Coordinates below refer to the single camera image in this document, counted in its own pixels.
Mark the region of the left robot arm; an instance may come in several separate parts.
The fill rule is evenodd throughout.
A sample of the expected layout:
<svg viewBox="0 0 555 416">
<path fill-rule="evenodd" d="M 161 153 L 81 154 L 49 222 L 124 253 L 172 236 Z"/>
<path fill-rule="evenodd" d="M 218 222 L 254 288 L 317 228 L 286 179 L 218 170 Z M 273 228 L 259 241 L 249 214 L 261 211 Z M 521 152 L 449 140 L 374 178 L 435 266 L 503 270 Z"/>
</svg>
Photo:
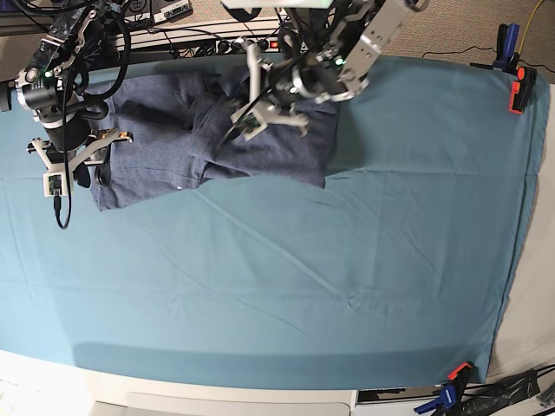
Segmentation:
<svg viewBox="0 0 555 416">
<path fill-rule="evenodd" d="M 296 111 L 297 103 L 341 102 L 359 95 L 406 15 L 423 12 L 428 2 L 329 1 L 327 6 L 322 23 L 305 23 L 296 9 L 287 10 L 295 29 L 278 34 L 282 62 L 269 61 L 256 42 L 243 40 L 248 101 L 232 115 L 231 133 L 250 140 L 271 124 L 306 132 L 309 121 Z"/>
</svg>

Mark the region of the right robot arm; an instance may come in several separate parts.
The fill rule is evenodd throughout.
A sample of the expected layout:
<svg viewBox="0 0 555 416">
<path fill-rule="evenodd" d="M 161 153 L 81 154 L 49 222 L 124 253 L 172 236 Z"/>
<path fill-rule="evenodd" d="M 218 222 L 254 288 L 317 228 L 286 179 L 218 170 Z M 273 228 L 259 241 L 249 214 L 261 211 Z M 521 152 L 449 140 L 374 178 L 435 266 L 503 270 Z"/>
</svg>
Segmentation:
<svg viewBox="0 0 555 416">
<path fill-rule="evenodd" d="M 108 186 L 111 146 L 132 141 L 131 133 L 94 130 L 90 124 L 108 115 L 108 98 L 120 88 L 127 74 L 131 36 L 125 24 L 126 1 L 67 1 L 52 10 L 53 22 L 29 64 L 14 80 L 17 99 L 42 125 L 47 138 L 27 146 L 46 167 L 43 175 L 47 197 L 66 196 L 73 185 Z M 117 55 L 119 72 L 105 92 L 88 91 L 88 59 L 105 47 L 108 26 L 116 24 L 124 38 Z"/>
</svg>

